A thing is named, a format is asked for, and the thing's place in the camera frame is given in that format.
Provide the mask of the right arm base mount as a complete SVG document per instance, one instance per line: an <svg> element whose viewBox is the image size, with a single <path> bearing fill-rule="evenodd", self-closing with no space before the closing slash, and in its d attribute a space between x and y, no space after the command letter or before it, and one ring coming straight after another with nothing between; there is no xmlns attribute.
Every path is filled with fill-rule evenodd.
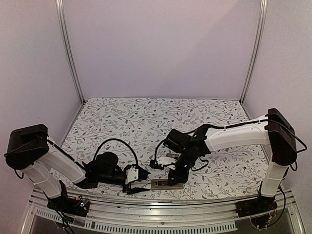
<svg viewBox="0 0 312 234"><path fill-rule="evenodd" d="M245 217L272 211L277 208L277 203L275 200L275 196L263 196L262 193L259 191L256 198L246 201L239 201L235 204L235 207L235 211L238 216Z"/></svg>

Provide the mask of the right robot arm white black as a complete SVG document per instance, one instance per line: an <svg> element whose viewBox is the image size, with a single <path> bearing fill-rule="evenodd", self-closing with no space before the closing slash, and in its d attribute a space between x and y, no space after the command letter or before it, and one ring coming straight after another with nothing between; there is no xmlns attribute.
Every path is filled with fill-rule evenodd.
<svg viewBox="0 0 312 234"><path fill-rule="evenodd" d="M180 156L169 170L168 184L186 183L190 169L200 156L231 147L269 145L271 161L260 185L259 197L252 202L254 211L261 213L270 206L287 169L297 160L296 141L293 127L276 108L269 109L262 117L238 124L203 124L193 134L172 129L163 144Z"/></svg>

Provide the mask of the white remote control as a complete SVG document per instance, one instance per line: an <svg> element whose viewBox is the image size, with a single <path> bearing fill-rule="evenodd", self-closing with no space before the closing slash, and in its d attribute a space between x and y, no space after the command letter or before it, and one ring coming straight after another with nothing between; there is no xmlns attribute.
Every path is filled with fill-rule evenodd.
<svg viewBox="0 0 312 234"><path fill-rule="evenodd" d="M168 182L167 179L152 179L151 180L151 190L152 191L160 191L160 190L180 190L184 188L184 184L183 183L178 183L175 185L166 185L166 186L160 186L159 183L160 182Z"/></svg>

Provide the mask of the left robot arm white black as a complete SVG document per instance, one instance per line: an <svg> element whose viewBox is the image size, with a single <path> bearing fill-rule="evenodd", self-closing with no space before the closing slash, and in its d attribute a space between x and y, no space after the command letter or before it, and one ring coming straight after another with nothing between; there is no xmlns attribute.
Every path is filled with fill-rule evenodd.
<svg viewBox="0 0 312 234"><path fill-rule="evenodd" d="M65 195L65 185L49 173L49 168L81 189L93 189L99 183L106 183L122 186L123 193L128 195L147 191L132 187L133 182L146 180L149 175L139 166L137 158L124 169L119 167L118 157L112 152L96 153L89 163L79 163L48 136L44 124L13 130L4 157L10 168L27 175L63 212L72 208L72 200Z"/></svg>

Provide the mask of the remote battery cover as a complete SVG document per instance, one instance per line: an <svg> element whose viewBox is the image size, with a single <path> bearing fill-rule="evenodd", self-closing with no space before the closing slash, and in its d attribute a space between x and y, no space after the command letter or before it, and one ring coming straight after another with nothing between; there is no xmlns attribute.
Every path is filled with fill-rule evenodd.
<svg viewBox="0 0 312 234"><path fill-rule="evenodd" d="M179 155L178 154L171 154L171 153L167 153L166 157L170 157L170 158L178 158Z"/></svg>

